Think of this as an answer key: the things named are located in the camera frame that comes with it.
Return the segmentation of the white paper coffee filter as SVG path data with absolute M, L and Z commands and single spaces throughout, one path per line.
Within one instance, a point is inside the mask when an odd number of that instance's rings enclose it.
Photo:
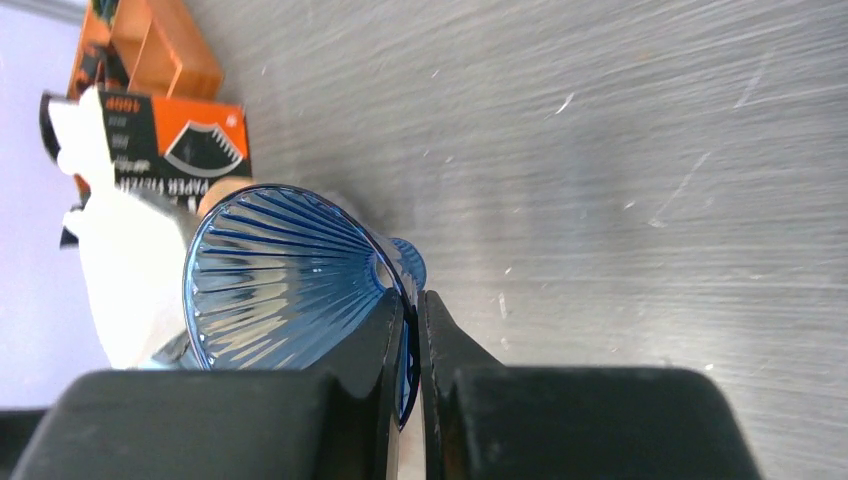
M 143 365 L 186 330 L 183 275 L 199 217 L 146 189 L 107 189 L 67 212 L 90 310 L 110 366 Z

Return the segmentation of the blue glass dripper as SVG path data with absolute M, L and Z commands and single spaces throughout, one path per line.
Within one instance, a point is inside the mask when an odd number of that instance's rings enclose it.
M 406 422 L 420 379 L 412 330 L 426 280 L 412 243 L 377 233 L 307 189 L 251 185 L 218 202 L 188 247 L 182 287 L 191 352 L 203 370 L 302 370 L 391 291 L 401 305 L 397 410 Z

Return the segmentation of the orange coffee filter box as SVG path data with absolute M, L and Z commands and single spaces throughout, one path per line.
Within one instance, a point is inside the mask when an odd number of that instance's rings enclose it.
M 196 211 L 210 187 L 225 177 L 249 177 L 252 166 L 245 112 L 238 105 L 101 89 L 115 188 L 152 190 Z M 39 127 L 51 160 L 46 107 Z M 82 202 L 92 193 L 72 177 Z

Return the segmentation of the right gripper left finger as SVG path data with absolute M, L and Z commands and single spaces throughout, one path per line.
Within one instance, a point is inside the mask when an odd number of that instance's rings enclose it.
M 304 370 L 100 371 L 9 417 L 13 479 L 394 479 L 403 308 Z

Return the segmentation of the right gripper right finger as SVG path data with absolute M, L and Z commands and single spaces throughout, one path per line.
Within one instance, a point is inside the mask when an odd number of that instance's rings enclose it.
M 419 296 L 430 479 L 757 479 L 723 393 L 685 368 L 507 366 Z

